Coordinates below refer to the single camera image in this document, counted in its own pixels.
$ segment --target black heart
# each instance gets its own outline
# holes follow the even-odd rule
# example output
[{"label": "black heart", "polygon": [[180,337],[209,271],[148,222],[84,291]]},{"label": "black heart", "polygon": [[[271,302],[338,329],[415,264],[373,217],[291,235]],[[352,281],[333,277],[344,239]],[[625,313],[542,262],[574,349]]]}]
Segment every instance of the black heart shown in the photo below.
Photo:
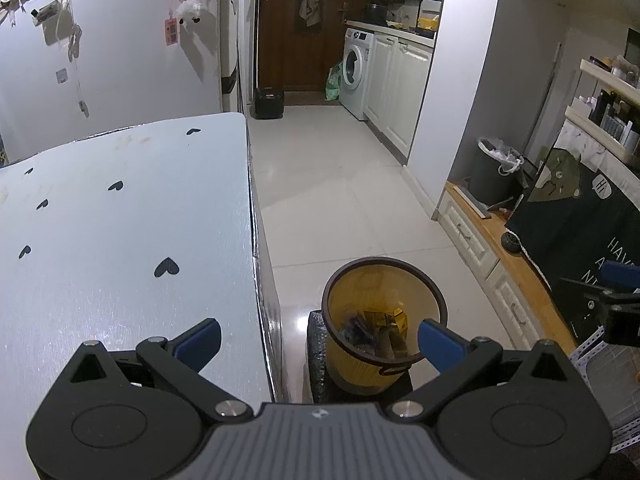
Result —
[{"label": "black heart", "polygon": [[156,267],[156,272],[154,272],[154,276],[156,278],[159,278],[165,272],[168,272],[169,274],[178,274],[178,272],[180,272],[180,267],[178,267],[178,265],[171,258],[165,258]]}]

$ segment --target green plastic bag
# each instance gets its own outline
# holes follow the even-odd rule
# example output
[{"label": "green plastic bag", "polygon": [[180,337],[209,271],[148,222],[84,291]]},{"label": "green plastic bag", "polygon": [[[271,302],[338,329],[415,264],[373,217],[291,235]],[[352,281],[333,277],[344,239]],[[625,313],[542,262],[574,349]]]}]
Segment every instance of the green plastic bag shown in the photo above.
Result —
[{"label": "green plastic bag", "polygon": [[325,99],[333,101],[340,95],[340,82],[342,81],[342,62],[332,66],[329,77],[326,80]]}]

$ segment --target gray trash can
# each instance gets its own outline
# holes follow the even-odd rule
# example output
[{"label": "gray trash can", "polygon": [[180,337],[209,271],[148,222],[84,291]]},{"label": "gray trash can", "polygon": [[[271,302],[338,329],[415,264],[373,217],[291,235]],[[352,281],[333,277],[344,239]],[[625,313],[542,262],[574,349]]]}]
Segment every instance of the gray trash can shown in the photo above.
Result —
[{"label": "gray trash can", "polygon": [[516,171],[523,163],[522,156],[500,139],[481,137],[469,180],[469,193],[486,206],[507,199]]}]

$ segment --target caster wheel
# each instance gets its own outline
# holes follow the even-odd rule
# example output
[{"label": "caster wheel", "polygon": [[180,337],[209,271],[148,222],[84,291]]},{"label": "caster wheel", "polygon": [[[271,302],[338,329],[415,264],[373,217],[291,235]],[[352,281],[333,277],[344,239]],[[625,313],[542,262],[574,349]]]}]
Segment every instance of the caster wheel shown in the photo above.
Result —
[{"label": "caster wheel", "polygon": [[500,243],[502,244],[502,248],[511,254],[520,254],[522,252],[522,246],[520,242],[516,238],[516,235],[512,233],[504,233],[500,237]]}]

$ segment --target washing machine door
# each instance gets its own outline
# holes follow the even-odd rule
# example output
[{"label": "washing machine door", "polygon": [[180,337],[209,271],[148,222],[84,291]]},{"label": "washing machine door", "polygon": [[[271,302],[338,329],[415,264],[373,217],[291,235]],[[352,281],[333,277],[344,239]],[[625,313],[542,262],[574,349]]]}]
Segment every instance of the washing machine door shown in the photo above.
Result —
[{"label": "washing machine door", "polygon": [[342,60],[342,80],[349,90],[356,88],[362,80],[364,56],[357,45],[349,45]]}]

